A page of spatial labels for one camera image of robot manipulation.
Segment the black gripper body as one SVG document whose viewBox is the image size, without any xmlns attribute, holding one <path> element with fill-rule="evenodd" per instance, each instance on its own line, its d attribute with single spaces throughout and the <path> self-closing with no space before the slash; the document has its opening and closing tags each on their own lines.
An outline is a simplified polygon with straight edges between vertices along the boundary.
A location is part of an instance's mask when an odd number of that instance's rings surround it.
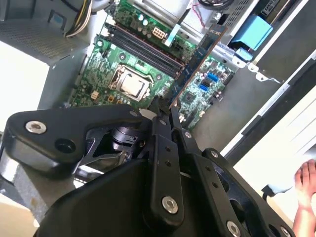
<svg viewBox="0 0 316 237">
<path fill-rule="evenodd" d="M 211 150 L 177 128 L 154 128 L 133 158 L 60 198 L 39 237 L 206 237 L 217 234 L 206 176 Z"/>
</svg>

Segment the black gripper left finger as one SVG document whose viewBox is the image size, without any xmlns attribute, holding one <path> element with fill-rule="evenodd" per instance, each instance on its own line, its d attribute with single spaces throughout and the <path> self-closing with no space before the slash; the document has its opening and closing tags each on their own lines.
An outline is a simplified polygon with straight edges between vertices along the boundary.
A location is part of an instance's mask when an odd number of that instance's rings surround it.
<svg viewBox="0 0 316 237">
<path fill-rule="evenodd" d="M 116 104 L 16 113 L 4 131 L 4 177 L 40 224 L 60 198 L 131 161 L 154 128 L 171 127 L 158 97 L 141 112 Z"/>
</svg>

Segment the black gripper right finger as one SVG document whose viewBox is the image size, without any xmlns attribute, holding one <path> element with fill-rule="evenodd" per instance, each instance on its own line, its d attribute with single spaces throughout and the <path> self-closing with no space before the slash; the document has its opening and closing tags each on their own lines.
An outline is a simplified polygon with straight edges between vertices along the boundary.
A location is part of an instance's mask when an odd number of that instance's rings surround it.
<svg viewBox="0 0 316 237">
<path fill-rule="evenodd" d="M 291 228 L 213 148 L 201 151 L 170 109 L 179 145 L 180 170 L 191 178 L 190 194 L 206 233 L 214 237 L 293 237 Z"/>
</svg>

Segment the person's bare hand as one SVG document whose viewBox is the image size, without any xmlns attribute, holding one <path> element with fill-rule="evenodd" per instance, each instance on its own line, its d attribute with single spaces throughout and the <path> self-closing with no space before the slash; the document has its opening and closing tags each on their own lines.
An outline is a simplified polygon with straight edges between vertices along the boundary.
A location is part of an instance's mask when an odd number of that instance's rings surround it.
<svg viewBox="0 0 316 237">
<path fill-rule="evenodd" d="M 305 162 L 295 174 L 295 190 L 300 208 L 312 210 L 312 199 L 316 193 L 316 163 Z"/>
</svg>

